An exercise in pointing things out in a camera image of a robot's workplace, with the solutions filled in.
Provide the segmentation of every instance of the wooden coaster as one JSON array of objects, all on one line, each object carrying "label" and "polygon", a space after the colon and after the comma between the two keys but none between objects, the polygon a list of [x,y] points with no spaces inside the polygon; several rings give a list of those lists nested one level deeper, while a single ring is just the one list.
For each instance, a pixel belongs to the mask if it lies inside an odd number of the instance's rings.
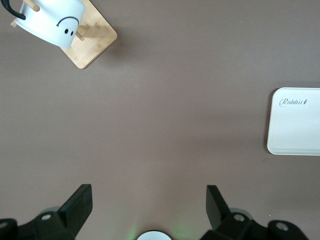
[{"label": "wooden coaster", "polygon": [[90,0],[82,1],[85,11],[77,31],[84,37],[84,40],[81,41],[75,37],[71,49],[61,48],[79,69],[85,69],[117,39],[115,30]]}]

